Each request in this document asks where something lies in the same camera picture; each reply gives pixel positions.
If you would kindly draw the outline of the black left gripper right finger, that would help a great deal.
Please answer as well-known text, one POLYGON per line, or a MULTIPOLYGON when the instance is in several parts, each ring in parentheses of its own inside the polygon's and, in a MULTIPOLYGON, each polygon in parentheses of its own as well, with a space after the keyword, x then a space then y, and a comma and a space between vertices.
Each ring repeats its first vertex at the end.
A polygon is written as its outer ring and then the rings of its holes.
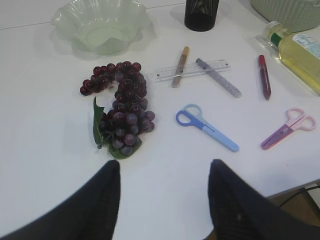
POLYGON ((318 240, 320 228, 304 223, 249 186, 215 159, 208 176, 208 202, 218 240, 318 240))

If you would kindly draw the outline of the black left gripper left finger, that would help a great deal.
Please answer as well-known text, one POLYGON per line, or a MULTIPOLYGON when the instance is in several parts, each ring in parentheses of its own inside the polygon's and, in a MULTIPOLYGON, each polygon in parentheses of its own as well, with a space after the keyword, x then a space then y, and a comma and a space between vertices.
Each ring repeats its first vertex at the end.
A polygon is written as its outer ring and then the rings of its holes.
POLYGON ((110 160, 67 200, 3 239, 111 240, 120 199, 120 164, 110 160))

